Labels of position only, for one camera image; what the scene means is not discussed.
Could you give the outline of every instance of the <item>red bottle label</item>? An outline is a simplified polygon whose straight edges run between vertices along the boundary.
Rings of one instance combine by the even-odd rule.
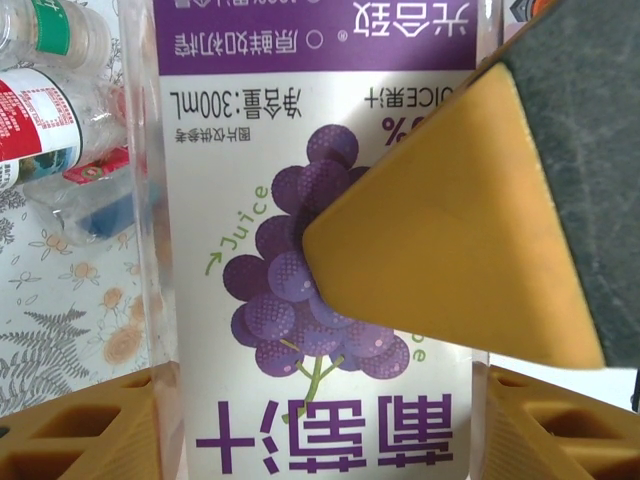
[[[95,182],[110,173],[129,165],[129,152],[126,148],[117,148],[105,158],[82,167],[72,168],[62,174],[70,182],[84,185]]]

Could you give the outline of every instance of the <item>blue object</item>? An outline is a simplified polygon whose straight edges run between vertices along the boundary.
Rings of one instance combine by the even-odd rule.
[[[150,204],[153,205],[160,198],[161,189],[151,184],[149,190]],[[130,193],[78,220],[77,224],[89,235],[107,240],[129,228],[135,221],[133,193]]]

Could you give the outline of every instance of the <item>fern leaf pattern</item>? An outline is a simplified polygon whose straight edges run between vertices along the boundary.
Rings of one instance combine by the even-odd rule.
[[[57,315],[25,312],[38,330],[0,335],[0,345],[20,348],[10,358],[0,357],[0,377],[9,379],[7,388],[0,387],[0,415],[70,393],[70,379],[89,376],[78,359],[76,340],[90,330],[73,325],[85,315],[73,308]]]

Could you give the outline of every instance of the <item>green grape stem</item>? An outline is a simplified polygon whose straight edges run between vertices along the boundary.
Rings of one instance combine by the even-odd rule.
[[[298,367],[298,370],[300,370],[302,372],[302,374],[307,377],[308,379],[313,380],[313,377],[311,376],[311,374],[309,373],[309,370],[307,370],[306,368],[304,368],[304,365],[302,365],[302,362],[300,360],[298,360],[296,362],[296,367]]]
[[[320,386],[320,381],[323,380],[327,375],[329,375],[332,371],[340,366],[344,362],[344,356],[340,355],[334,363],[329,366],[324,372],[322,371],[322,357],[316,357],[315,363],[313,364],[313,373],[309,375],[309,372],[302,366],[302,362],[298,362],[296,366],[298,370],[300,370],[305,376],[311,379],[311,383],[309,384],[309,391],[307,395],[304,397],[304,405],[298,408],[298,418],[301,418],[305,413],[307,413],[307,406],[310,402],[313,402],[313,399],[318,393],[318,386]],[[282,416],[282,421],[285,425],[289,424],[289,414],[284,414]]]

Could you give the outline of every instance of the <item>purple label band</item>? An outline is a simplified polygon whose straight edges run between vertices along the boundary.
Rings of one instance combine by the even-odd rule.
[[[161,75],[473,70],[476,0],[154,0]]]

